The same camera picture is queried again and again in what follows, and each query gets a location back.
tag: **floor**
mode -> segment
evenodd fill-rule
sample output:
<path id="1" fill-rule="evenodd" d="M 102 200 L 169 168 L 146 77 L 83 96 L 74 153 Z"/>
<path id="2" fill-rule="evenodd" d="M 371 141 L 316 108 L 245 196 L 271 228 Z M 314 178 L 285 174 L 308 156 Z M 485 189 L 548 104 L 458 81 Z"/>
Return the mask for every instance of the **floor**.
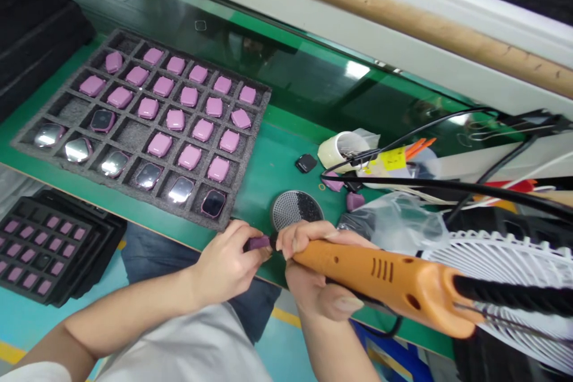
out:
<path id="1" fill-rule="evenodd" d="M 127 276 L 117 250 L 101 281 L 79 300 L 63 307 L 43 306 L 0 288 L 0 375 L 6 373 L 25 351 L 31 349 L 55 324 L 98 298 L 127 285 Z M 268 372 L 276 382 L 316 381 L 296 316 L 292 296 L 284 291 L 272 317 L 255 345 Z M 97 370 L 90 375 L 96 376 Z"/>

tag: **white fan guard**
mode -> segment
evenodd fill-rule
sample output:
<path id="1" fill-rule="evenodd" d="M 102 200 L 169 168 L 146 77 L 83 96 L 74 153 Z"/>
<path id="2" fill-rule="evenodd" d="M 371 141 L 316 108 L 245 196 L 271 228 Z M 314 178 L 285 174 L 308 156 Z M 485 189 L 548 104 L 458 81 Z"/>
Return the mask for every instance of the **white fan guard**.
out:
<path id="1" fill-rule="evenodd" d="M 423 251 L 422 258 L 454 267 L 465 275 L 487 281 L 537 287 L 573 288 L 571 249 L 552 249 L 547 242 L 531 243 L 498 232 L 459 231 L 450 233 L 449 246 Z M 530 326 L 556 338 L 573 338 L 573 319 L 524 312 L 491 304 L 476 303 L 480 310 Z M 573 375 L 573 346 L 497 326 L 488 321 L 485 331 L 509 346 Z"/>

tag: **hand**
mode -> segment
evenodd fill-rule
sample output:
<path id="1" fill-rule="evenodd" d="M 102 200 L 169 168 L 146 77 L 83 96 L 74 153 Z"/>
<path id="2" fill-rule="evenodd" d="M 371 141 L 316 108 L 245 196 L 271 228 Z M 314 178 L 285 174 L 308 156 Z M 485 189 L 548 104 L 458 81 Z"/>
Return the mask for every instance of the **hand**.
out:
<path id="1" fill-rule="evenodd" d="M 271 247 L 243 252 L 249 238 L 263 233 L 244 221 L 233 220 L 223 233 L 217 234 L 194 266 L 195 294 L 201 307 L 223 303 L 242 294 L 251 286 L 258 268 L 272 253 Z"/>
<path id="2" fill-rule="evenodd" d="M 365 248 L 378 247 L 355 232 L 337 230 L 328 221 L 301 221 L 279 232 L 276 249 L 282 250 L 286 259 L 286 282 L 299 312 L 311 318 L 326 317 L 333 321 L 345 321 L 361 309 L 364 303 L 348 289 L 335 284 L 327 285 L 324 275 L 292 260 L 295 253 L 304 251 L 311 240 L 317 239 Z"/>

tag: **green workbench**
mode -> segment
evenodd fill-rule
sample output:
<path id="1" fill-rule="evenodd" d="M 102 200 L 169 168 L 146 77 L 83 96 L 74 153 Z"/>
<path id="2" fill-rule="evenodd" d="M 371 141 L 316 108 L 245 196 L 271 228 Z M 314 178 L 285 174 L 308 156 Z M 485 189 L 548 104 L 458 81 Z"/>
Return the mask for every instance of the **green workbench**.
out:
<path id="1" fill-rule="evenodd" d="M 380 134 L 381 141 L 390 142 L 429 119 L 472 105 L 459 94 L 431 90 L 393 73 L 392 68 L 375 67 L 371 58 L 224 0 L 75 1 L 99 36 L 0 125 L 0 162 L 194 249 L 204 249 L 214 232 L 9 146 L 25 123 L 114 28 L 133 30 L 273 89 L 232 213 L 264 232 L 271 231 L 269 207 L 274 198 L 291 189 L 311 194 L 326 219 L 337 222 L 345 210 L 346 192 L 321 190 L 320 168 L 303 175 L 294 166 L 300 155 L 315 155 L 318 144 L 335 133 L 363 127 Z M 197 21 L 204 21 L 204 31 L 196 30 Z M 494 138 L 464 147 L 456 138 L 460 133 L 466 133 L 463 125 L 446 121 L 424 137 L 438 137 L 433 149 L 441 156 L 501 143 Z M 379 195 L 369 189 L 363 193 L 367 200 Z M 284 269 L 283 259 L 274 255 L 257 275 L 285 287 Z M 394 317 L 368 308 L 355 316 L 383 331 L 394 323 Z M 449 337 L 413 321 L 403 323 L 398 337 L 453 357 Z"/>

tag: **gray foam tray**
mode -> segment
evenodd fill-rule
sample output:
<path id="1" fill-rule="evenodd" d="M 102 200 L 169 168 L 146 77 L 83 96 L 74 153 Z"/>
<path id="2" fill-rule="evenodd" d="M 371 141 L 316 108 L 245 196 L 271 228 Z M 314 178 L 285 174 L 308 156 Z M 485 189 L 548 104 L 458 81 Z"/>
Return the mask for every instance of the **gray foam tray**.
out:
<path id="1" fill-rule="evenodd" d="M 152 47 L 164 52 L 156 66 L 143 62 L 144 54 Z M 115 50 L 122 54 L 124 63 L 119 71 L 110 75 L 105 69 L 105 57 Z M 185 59 L 186 66 L 181 76 L 166 70 L 167 62 L 173 55 Z M 187 78 L 192 67 L 196 64 L 206 67 L 209 71 L 204 85 L 199 85 Z M 123 80 L 134 66 L 141 66 L 150 71 L 141 88 Z M 79 92 L 79 86 L 91 75 L 99 76 L 106 81 L 104 90 L 94 98 Z M 213 85 L 220 75 L 231 79 L 233 82 L 227 96 L 213 90 Z M 175 86 L 167 98 L 156 95 L 152 91 L 155 81 L 160 76 L 167 76 L 175 81 Z M 118 85 L 128 88 L 134 94 L 131 103 L 125 109 L 117 109 L 106 103 L 107 96 Z M 239 100 L 239 93 L 245 85 L 255 88 L 257 91 L 253 105 Z M 181 89 L 185 86 L 196 88 L 198 91 L 198 102 L 194 108 L 183 106 L 178 102 Z M 126 30 L 117 29 L 20 130 L 11 145 L 21 152 L 47 160 L 58 167 L 87 177 L 96 183 L 117 189 L 166 212 L 186 218 L 206 228 L 221 231 L 229 222 L 270 95 L 270 88 L 263 84 L 189 54 L 144 39 Z M 210 96 L 223 99 L 224 110 L 221 118 L 213 118 L 205 113 L 205 103 Z M 155 120 L 147 120 L 137 116 L 137 108 L 143 97 L 154 98 L 159 102 L 159 112 Z M 252 125 L 247 130 L 237 128 L 230 120 L 230 114 L 238 108 L 245 110 L 251 118 Z M 116 113 L 116 122 L 107 134 L 95 133 L 89 129 L 93 113 L 99 109 L 107 109 Z M 167 111 L 170 109 L 180 109 L 184 112 L 186 121 L 183 131 L 171 131 L 165 125 Z M 210 139 L 204 143 L 191 137 L 193 127 L 201 118 L 205 118 L 215 125 Z M 37 130 L 47 122 L 64 126 L 66 133 L 54 147 L 38 148 L 33 144 L 34 136 Z M 226 129 L 239 133 L 241 137 L 239 146 L 233 153 L 228 153 L 218 147 L 221 136 Z M 173 138 L 173 144 L 163 158 L 155 157 L 146 152 L 147 145 L 158 132 Z M 64 154 L 64 145 L 78 137 L 89 139 L 94 149 L 93 155 L 83 164 L 67 161 Z M 202 149 L 201 160 L 197 167 L 191 171 L 177 165 L 179 154 L 187 144 Z M 131 156 L 128 165 L 116 179 L 105 176 L 100 169 L 103 159 L 114 150 L 120 150 Z M 207 178 L 207 169 L 215 156 L 220 156 L 230 162 L 229 173 L 222 183 Z M 159 181 L 148 192 L 134 184 L 136 175 L 146 162 L 152 162 L 163 168 Z M 175 205 L 167 199 L 167 194 L 179 176 L 193 180 L 195 186 L 185 203 Z M 211 189 L 223 192 L 227 196 L 225 206 L 217 219 L 211 219 L 201 214 L 201 203 Z"/>

